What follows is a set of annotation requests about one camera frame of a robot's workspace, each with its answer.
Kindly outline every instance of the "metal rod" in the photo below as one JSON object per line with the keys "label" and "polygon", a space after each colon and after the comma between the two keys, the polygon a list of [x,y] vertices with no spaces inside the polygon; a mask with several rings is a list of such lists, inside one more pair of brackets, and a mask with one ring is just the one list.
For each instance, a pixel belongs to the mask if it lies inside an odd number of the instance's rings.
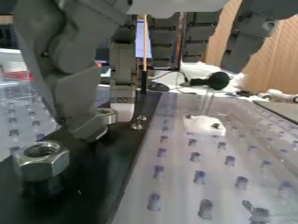
{"label": "metal rod", "polygon": [[203,114],[203,107],[205,107],[205,104],[206,104],[206,98],[207,98],[207,89],[206,89],[206,94],[205,94],[205,96],[203,96],[203,100],[202,100],[201,108],[199,108],[199,110],[201,110],[201,115]]}
{"label": "metal rod", "polygon": [[144,57],[142,57],[144,72],[146,72],[146,14],[144,15]]}
{"label": "metal rod", "polygon": [[144,57],[142,57],[142,76],[141,76],[141,94],[146,95],[146,15],[144,15]]}
{"label": "metal rod", "polygon": [[211,99],[209,100],[207,110],[206,110],[205,114],[209,114],[209,111],[210,111],[210,108],[211,108],[213,99],[214,99],[214,91],[211,91]]}

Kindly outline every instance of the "perforated plate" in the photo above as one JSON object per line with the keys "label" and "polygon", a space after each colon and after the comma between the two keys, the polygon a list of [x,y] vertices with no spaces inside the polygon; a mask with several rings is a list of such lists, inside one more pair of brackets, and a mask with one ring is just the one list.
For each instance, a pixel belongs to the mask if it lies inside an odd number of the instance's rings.
{"label": "perforated plate", "polygon": [[[113,224],[297,223],[297,126],[215,98],[209,115],[226,136],[198,135],[182,125],[198,105],[197,96],[164,94]],[[203,199],[213,208],[198,213]]]}

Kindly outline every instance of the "wooden wall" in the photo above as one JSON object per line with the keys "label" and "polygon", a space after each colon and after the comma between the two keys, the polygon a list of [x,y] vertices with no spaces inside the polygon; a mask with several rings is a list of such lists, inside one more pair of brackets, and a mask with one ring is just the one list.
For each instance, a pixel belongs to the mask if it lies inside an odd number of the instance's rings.
{"label": "wooden wall", "polygon": [[[206,51],[207,64],[219,66],[230,34],[231,23],[241,0],[225,5],[215,34]],[[298,93],[298,16],[282,21],[274,35],[267,38],[262,49],[251,57],[243,69],[245,89],[253,92],[275,88],[286,93]]]}

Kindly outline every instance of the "hex nut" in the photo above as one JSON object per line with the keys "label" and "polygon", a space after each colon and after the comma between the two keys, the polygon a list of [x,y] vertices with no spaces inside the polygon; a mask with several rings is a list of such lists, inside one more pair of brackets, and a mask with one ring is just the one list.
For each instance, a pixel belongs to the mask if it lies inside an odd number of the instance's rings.
{"label": "hex nut", "polygon": [[69,166],[69,150],[53,141],[36,142],[13,156],[21,181],[38,182],[57,176]]}

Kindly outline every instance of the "black platform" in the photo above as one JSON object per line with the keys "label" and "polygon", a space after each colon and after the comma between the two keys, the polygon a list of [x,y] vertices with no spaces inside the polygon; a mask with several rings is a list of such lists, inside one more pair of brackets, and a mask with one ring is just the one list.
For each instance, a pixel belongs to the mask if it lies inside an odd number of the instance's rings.
{"label": "black platform", "polygon": [[[72,169],[65,175],[65,190],[58,197],[33,201],[20,195],[12,158],[0,163],[0,224],[108,224],[121,201],[137,160],[140,145],[154,114],[161,93],[137,95],[134,118],[148,118],[141,131],[132,123],[110,126],[108,135],[84,151],[70,152]],[[62,130],[49,138],[72,139]],[[76,140],[69,147],[78,147]]]}

